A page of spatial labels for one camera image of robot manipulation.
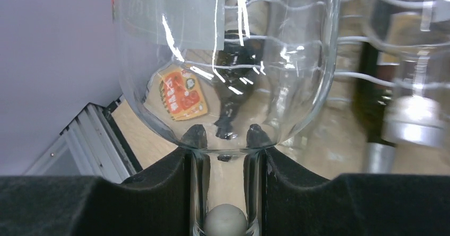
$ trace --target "black object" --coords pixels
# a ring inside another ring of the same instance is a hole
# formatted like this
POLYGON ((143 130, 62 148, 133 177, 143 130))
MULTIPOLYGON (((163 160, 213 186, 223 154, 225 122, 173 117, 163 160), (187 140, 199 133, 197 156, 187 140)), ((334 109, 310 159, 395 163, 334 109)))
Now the black object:
MULTIPOLYGON (((266 150, 263 235, 450 235, 450 177, 328 181, 266 150)), ((189 151, 121 185, 98 177, 0 178, 0 235, 188 235, 189 151)))
MULTIPOLYGON (((249 10, 250 14, 264 14, 264 9, 249 10)), ((249 30, 251 36, 265 35, 265 28, 267 23, 260 23, 259 18, 249 17, 249 30)), ((268 21, 267 16, 260 16, 265 21, 268 21)), ((239 40, 238 22, 234 15, 225 14, 224 16, 226 31, 224 38, 239 40)), ((217 59, 215 64, 217 66, 234 67, 239 65, 254 65, 261 64, 264 40, 262 39, 245 39, 241 45, 236 42, 224 43, 224 48, 217 51, 217 59)), ((218 120, 214 123, 217 126, 216 137, 221 139, 233 138, 232 122, 236 119, 240 107, 248 100, 255 90, 257 83, 257 71, 252 68, 217 68, 216 75, 219 77, 212 79, 214 89, 220 99, 220 114, 218 120)))
MULTIPOLYGON (((381 60, 381 57, 382 54, 379 50, 370 43, 364 42, 362 44, 358 71, 384 81, 391 81, 395 75, 394 64, 396 62, 385 62, 381 60)), ((392 89, 389 87, 357 79, 352 109, 358 121, 368 132, 368 143, 394 146, 393 143, 389 143, 381 138, 384 113, 391 101, 391 94, 392 89)))

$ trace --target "gray wall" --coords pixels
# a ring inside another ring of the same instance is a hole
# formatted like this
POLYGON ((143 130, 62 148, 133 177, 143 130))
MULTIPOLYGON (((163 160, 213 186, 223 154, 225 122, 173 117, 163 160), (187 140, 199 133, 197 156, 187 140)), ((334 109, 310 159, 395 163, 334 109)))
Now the gray wall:
POLYGON ((0 0, 0 174, 21 174, 88 103, 121 94, 111 0, 0 0))

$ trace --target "black foam holder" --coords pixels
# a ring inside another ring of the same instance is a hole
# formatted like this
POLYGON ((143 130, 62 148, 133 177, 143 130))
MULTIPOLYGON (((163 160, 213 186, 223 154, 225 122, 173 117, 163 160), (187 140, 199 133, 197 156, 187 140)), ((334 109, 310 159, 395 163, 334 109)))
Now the black foam holder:
MULTIPOLYGON (((188 235, 190 151, 122 184, 0 178, 0 235, 188 235)), ((331 181, 265 150, 262 235, 450 235, 450 177, 343 174, 331 181)))

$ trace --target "metal frame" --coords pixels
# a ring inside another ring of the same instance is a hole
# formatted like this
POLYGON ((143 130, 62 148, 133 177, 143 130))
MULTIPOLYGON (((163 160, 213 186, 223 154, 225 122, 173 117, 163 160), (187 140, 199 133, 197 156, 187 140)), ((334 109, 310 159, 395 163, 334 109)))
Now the metal frame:
POLYGON ((120 183, 135 174, 136 170, 101 111, 99 106, 87 105, 25 175, 45 174, 64 152, 71 153, 81 175, 97 175, 120 183))

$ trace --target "silver metal cap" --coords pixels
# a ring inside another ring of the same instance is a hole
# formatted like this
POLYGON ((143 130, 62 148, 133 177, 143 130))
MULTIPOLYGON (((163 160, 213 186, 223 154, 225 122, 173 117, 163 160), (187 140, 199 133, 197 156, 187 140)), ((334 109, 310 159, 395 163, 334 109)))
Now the silver metal cap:
POLYGON ((441 127, 424 126, 399 121, 384 121, 382 139, 392 143, 410 142, 441 148, 446 131, 441 127))
POLYGON ((395 148, 380 143, 367 143, 363 172, 390 173, 395 161, 395 148))

